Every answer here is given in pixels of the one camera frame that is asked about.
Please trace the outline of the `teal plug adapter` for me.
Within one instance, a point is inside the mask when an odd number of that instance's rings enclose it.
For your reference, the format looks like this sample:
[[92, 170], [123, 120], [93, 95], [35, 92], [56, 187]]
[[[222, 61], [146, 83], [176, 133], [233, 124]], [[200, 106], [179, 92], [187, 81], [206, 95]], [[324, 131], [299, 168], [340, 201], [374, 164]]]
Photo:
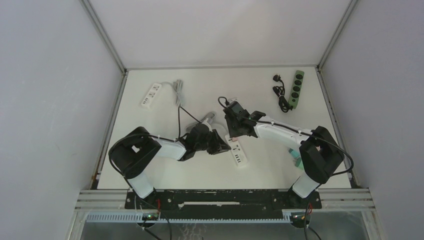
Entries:
[[288, 149], [288, 152], [290, 153], [290, 155], [291, 155], [291, 156], [292, 156], [295, 160], [297, 160], [297, 159], [301, 158], [300, 153], [299, 153], [298, 151], [296, 151], [296, 150], [292, 149], [292, 148], [289, 148], [289, 149]]

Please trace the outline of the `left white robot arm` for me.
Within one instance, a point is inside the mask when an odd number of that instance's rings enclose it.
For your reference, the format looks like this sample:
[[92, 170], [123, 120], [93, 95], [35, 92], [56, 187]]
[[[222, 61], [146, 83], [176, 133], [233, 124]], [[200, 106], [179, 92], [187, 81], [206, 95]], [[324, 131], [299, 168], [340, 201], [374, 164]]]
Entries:
[[154, 136], [139, 126], [118, 140], [108, 151], [109, 162], [137, 195], [137, 202], [149, 209], [156, 203], [155, 188], [145, 169], [155, 157], [184, 162], [196, 152], [217, 155], [231, 150], [216, 129], [205, 123], [196, 124], [188, 133], [171, 140]]

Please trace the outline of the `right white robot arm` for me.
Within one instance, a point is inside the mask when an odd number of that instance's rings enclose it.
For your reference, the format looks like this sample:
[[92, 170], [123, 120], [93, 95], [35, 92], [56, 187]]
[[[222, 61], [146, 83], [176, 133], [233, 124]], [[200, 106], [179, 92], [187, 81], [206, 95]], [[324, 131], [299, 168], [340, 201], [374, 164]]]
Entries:
[[230, 137], [249, 136], [273, 140], [300, 154], [304, 172], [290, 187], [289, 194], [289, 203], [295, 208], [307, 204], [309, 195], [331, 177], [351, 171], [351, 168], [337, 171], [350, 155], [337, 145], [325, 127], [294, 127], [259, 111], [249, 114], [246, 110], [235, 111], [228, 107], [223, 111]]

